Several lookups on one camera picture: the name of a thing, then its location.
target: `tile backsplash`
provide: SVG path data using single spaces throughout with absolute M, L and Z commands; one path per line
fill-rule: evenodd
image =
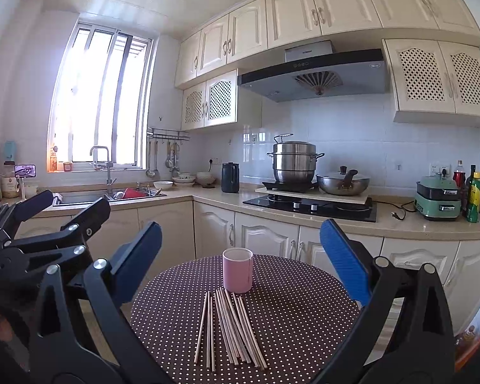
M 211 157 L 240 164 L 241 181 L 273 179 L 273 137 L 293 133 L 288 140 L 316 145 L 316 174 L 346 165 L 371 178 L 372 193 L 410 195 L 427 175 L 430 163 L 457 160 L 480 165 L 480 129 L 393 122 L 394 101 L 389 94 L 370 94 L 298 100 L 276 104 L 264 99 L 262 128 L 211 133 L 196 138 L 203 162 Z M 212 166 L 220 177 L 221 166 Z

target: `power cord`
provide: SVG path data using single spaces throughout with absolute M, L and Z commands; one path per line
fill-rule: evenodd
M 397 220 L 404 220 L 408 212 L 416 212 L 417 211 L 416 208 L 414 208 L 414 209 L 405 208 L 405 205 L 413 204 L 414 201 L 410 201 L 410 202 L 407 202 L 407 203 L 402 204 L 402 205 L 396 205 L 396 204 L 392 204 L 390 202 L 383 202 L 383 201 L 374 201 L 374 202 L 377 202 L 377 203 L 380 203 L 380 204 L 386 204 L 386 205 L 393 205 L 395 208 L 403 210 L 403 217 L 398 215 L 398 213 L 396 213 L 396 212 L 391 213 L 391 216 L 393 218 L 397 219 Z

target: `cutting board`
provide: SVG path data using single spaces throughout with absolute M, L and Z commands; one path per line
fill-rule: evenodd
M 322 192 L 320 189 L 310 189 L 306 193 L 297 193 L 297 192 L 283 192 L 281 190 L 268 190 L 267 188 L 259 188 L 256 189 L 258 193 L 264 193 L 265 195 L 281 195 L 281 196 L 293 196 L 293 197 L 300 197 L 304 199 L 311 199 L 317 201 L 329 201 L 329 202 L 343 202 L 346 204 L 361 204 L 364 205 L 366 203 L 366 199 L 368 199 L 367 193 L 361 193 L 361 195 L 357 196 L 338 196 L 338 195 L 331 195 L 329 193 Z

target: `green bottle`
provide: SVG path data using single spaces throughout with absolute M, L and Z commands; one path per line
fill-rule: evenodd
M 475 172 L 473 175 L 470 189 L 466 218 L 469 222 L 476 222 L 478 221 L 478 212 L 480 209 L 480 172 Z

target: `polka dot tablecloth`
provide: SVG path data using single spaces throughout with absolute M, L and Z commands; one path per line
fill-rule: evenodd
M 133 330 L 177 383 L 308 383 L 359 313 L 330 274 L 299 261 L 255 255 L 253 287 L 242 296 L 268 369 L 229 365 L 214 305 L 213 373 L 206 369 L 206 324 L 198 364 L 193 359 L 205 292 L 219 287 L 220 255 L 164 271 L 133 303 Z

